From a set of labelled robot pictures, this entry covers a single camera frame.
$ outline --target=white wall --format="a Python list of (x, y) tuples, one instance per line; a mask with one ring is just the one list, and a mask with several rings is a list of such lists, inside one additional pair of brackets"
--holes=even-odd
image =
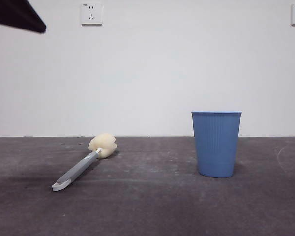
[(241, 110), (242, 136), (295, 136), (291, 0), (30, 0), (39, 35), (0, 26), (0, 136), (189, 136)]

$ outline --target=brush handle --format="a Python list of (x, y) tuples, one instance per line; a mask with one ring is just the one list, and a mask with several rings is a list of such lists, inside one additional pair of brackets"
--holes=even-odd
[(61, 176), (53, 185), (53, 190), (62, 190), (71, 184), (87, 167), (89, 167), (98, 158), (97, 152), (91, 152), (84, 157), (75, 166), (68, 170), (63, 176)]

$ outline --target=black fabric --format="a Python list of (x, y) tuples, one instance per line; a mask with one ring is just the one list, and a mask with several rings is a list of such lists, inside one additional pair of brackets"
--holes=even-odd
[(27, 0), (0, 0), (0, 24), (39, 33), (46, 31), (45, 23)]

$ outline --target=gray concrete floor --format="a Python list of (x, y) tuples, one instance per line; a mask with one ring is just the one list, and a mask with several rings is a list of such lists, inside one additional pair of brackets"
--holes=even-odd
[(201, 176), (193, 138), (117, 138), (70, 187), (90, 138), (0, 138), (0, 236), (295, 236), (295, 138), (240, 138), (234, 176)]

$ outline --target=gray handle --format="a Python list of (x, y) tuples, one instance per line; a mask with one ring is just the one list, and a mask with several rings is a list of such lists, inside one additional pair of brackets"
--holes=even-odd
[(89, 167), (94, 161), (97, 160), (98, 153), (92, 152), (81, 161), (79, 161), (74, 167), (68, 170), (63, 176), (61, 176), (56, 183), (63, 183), (70, 180), (72, 183), (87, 167)]

